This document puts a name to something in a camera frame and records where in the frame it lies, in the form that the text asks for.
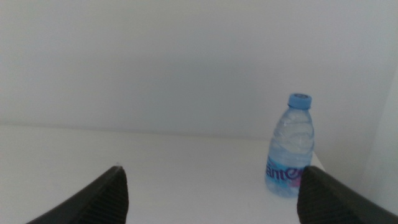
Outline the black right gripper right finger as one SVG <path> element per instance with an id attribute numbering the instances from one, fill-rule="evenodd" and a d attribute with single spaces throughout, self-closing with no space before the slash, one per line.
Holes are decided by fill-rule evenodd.
<path id="1" fill-rule="evenodd" d="M 397 215 L 315 166 L 303 170 L 297 213 L 306 224 L 397 224 Z"/>

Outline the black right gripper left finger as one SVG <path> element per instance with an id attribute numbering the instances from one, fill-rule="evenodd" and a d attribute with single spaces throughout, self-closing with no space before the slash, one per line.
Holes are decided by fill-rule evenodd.
<path id="1" fill-rule="evenodd" d="M 92 183 L 30 224 L 125 224 L 129 210 L 126 173 L 112 166 Z"/>

